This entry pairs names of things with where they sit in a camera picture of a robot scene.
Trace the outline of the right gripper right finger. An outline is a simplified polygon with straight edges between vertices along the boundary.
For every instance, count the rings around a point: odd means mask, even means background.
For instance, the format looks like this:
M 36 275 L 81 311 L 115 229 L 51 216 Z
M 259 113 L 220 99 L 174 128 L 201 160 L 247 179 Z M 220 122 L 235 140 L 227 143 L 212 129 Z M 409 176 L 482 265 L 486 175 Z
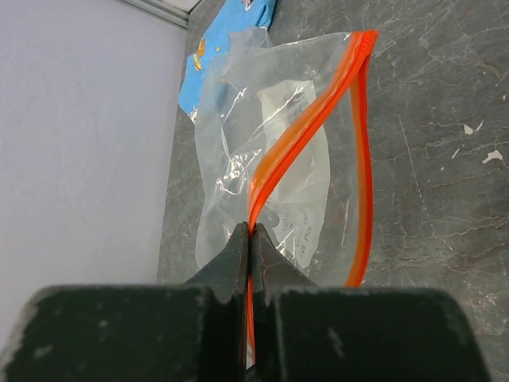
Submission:
M 261 381 L 488 381 L 464 311 L 426 288 L 326 287 L 252 236 L 255 371 Z

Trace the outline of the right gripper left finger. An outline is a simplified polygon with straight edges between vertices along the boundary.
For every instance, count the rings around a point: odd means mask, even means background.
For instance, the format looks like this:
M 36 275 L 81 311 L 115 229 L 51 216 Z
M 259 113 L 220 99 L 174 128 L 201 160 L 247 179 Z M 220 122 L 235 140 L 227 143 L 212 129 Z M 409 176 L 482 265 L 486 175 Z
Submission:
M 4 381 L 243 381 L 248 229 L 177 285 L 38 291 L 1 354 Z

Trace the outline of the clear zip top bag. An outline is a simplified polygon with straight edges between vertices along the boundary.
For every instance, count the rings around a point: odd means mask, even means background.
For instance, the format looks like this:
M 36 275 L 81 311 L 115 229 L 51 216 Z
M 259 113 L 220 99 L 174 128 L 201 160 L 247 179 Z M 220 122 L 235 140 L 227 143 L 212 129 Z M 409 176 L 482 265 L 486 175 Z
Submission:
M 339 32 L 274 45 L 266 29 L 231 35 L 225 61 L 206 75 L 195 121 L 204 205 L 199 267 L 234 228 L 263 225 L 276 250 L 310 268 L 332 180 L 327 127 L 342 134 L 341 284 L 359 286 L 369 261 L 374 195 L 367 80 L 378 32 Z

